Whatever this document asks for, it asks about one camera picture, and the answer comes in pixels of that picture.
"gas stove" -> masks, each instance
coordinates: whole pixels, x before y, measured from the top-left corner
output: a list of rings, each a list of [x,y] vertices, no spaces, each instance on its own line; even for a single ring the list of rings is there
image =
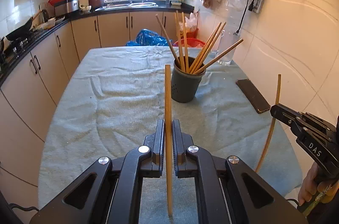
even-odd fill
[[[14,60],[21,56],[25,56],[27,48],[46,31],[47,30],[33,32],[30,30],[27,34],[24,34],[12,41],[11,44],[0,53],[0,74],[7,68],[7,66],[11,65]]]

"plastic water bottle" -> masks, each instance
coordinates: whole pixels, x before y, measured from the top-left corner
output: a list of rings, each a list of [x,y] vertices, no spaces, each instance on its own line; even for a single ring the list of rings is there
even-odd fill
[[[236,43],[240,39],[239,33],[236,32],[236,28],[233,26],[227,26],[222,31],[221,39],[219,42],[217,55],[221,54],[223,51],[231,47],[234,43]],[[229,51],[226,55],[224,55],[221,59],[218,60],[219,63],[223,65],[230,65],[233,55],[235,52],[235,48]]]

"blue plastic bag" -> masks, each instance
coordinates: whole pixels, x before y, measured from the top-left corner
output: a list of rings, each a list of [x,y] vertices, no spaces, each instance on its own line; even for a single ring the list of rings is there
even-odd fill
[[[148,29],[142,29],[135,41],[129,41],[126,46],[168,46],[164,37]]]

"kitchen sink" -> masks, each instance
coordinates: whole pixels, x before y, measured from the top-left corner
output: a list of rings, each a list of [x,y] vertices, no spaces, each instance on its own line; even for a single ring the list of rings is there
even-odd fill
[[[157,7],[158,5],[154,2],[140,2],[140,3],[132,3],[129,7]]]
[[[128,8],[128,7],[158,7],[158,5],[154,2],[140,2],[140,3],[132,3],[132,4],[121,3],[121,4],[106,5],[104,7],[96,9],[96,11],[110,10],[110,9],[117,9],[117,8]]]

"human hand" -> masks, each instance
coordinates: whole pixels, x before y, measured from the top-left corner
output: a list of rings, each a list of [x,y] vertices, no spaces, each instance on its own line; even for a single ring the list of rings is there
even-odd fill
[[[322,192],[325,191],[326,188],[333,183],[333,180],[323,181],[318,186],[316,182],[314,182],[314,178],[318,174],[319,166],[316,162],[313,163],[310,170],[308,171],[304,181],[302,181],[301,189],[298,194],[298,202],[299,206],[306,202],[309,202],[312,199],[312,196],[316,194],[316,192]],[[326,192],[326,196],[322,199],[322,203],[328,203],[330,202],[333,197],[335,196],[336,192],[339,188],[339,181],[335,183],[332,188],[330,188]]]

